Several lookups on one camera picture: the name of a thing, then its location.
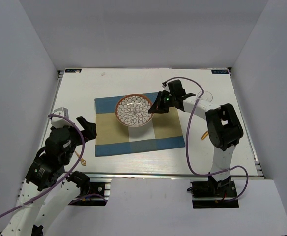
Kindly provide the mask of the blue and beige placemat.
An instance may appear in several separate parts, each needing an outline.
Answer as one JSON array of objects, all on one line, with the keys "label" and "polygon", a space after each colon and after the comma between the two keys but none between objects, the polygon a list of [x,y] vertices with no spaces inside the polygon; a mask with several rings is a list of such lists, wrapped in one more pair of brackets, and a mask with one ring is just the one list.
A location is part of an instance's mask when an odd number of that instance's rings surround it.
[{"label": "blue and beige placemat", "polygon": [[96,131],[95,156],[114,156],[185,147],[176,108],[168,113],[155,114],[140,127],[128,127],[115,115],[116,105],[123,96],[95,99]]}]

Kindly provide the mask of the floral ceramic plate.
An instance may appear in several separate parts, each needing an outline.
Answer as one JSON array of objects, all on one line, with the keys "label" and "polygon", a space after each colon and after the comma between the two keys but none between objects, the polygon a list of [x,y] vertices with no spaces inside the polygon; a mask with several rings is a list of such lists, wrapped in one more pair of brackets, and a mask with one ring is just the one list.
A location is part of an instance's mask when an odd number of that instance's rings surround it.
[{"label": "floral ceramic plate", "polygon": [[154,113],[150,113],[151,100],[141,94],[130,94],[121,98],[115,107],[117,120],[127,127],[141,127],[149,123]]}]

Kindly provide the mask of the clear drinking glass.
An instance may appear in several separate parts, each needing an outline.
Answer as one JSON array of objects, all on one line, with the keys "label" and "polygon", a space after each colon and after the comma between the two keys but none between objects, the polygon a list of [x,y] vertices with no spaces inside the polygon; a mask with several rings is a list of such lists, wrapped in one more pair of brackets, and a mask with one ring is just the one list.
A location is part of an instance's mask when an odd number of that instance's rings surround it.
[{"label": "clear drinking glass", "polygon": [[213,100],[213,95],[212,95],[210,92],[205,91],[201,98],[202,98],[202,100],[204,100],[204,101],[212,102],[212,100]]}]

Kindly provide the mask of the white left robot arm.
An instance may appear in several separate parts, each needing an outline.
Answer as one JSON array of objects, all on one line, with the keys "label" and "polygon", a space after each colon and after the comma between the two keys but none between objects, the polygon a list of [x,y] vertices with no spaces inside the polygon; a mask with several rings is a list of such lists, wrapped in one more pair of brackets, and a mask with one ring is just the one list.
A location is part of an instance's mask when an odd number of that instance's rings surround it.
[{"label": "white left robot arm", "polygon": [[75,197],[90,191],[90,178],[82,172],[65,171],[77,146],[96,138],[96,124],[82,116],[82,130],[61,115],[49,115],[51,132],[31,164],[13,213],[0,236],[42,236]]}]

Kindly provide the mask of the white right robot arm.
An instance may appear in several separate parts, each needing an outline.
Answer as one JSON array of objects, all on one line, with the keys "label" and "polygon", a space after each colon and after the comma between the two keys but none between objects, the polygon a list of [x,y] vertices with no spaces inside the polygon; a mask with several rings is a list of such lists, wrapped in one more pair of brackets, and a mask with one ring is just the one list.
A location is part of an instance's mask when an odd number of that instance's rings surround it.
[{"label": "white right robot arm", "polygon": [[214,146],[212,166],[205,177],[208,190],[220,196],[231,181],[230,171],[233,152],[243,137],[243,128],[234,107],[230,104],[216,105],[204,100],[204,89],[199,94],[186,93],[182,77],[173,77],[163,82],[149,113],[168,113],[171,107],[189,113],[190,118],[198,116],[206,121],[209,139]]}]

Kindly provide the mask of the left blue table label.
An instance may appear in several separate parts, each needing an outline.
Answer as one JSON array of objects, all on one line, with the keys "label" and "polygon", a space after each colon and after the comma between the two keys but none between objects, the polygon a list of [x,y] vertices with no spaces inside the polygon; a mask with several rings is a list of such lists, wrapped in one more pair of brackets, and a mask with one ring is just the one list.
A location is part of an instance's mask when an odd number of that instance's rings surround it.
[{"label": "left blue table label", "polygon": [[82,69],[81,68],[68,68],[65,69],[65,73],[81,73]]}]

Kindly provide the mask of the blue table label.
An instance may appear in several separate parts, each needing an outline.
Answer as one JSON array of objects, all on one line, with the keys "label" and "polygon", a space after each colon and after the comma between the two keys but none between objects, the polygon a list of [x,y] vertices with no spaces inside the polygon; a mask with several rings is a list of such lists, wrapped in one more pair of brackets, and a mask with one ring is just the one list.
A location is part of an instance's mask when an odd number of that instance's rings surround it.
[{"label": "blue table label", "polygon": [[65,73],[81,73],[82,69],[81,68],[68,68],[65,69]]},{"label": "blue table label", "polygon": [[212,74],[229,74],[228,70],[211,70]]}]

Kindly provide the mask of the right blue table label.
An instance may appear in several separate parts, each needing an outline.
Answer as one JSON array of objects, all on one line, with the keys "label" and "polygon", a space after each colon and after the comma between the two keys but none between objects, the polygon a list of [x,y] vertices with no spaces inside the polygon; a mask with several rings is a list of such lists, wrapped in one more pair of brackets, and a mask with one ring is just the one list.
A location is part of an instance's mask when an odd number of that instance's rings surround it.
[{"label": "right blue table label", "polygon": [[228,70],[211,70],[212,74],[229,74]]}]

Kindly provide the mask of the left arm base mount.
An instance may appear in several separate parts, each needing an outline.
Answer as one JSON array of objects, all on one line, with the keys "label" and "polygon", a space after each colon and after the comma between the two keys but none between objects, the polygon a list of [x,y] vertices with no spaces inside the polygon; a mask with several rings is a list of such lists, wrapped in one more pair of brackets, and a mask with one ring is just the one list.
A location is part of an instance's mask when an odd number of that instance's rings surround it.
[{"label": "left arm base mount", "polygon": [[72,200],[70,206],[105,206],[110,194],[110,183],[100,179],[91,179],[89,192]]}]

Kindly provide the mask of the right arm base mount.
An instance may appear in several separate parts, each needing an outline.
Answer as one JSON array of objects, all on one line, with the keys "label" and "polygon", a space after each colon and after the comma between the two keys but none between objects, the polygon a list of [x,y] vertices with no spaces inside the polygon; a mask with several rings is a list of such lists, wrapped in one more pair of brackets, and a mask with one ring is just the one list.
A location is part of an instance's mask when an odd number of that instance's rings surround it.
[{"label": "right arm base mount", "polygon": [[237,196],[234,181],[215,190],[209,181],[194,181],[187,188],[192,195],[193,209],[231,209],[239,208],[238,200],[230,201]]}]

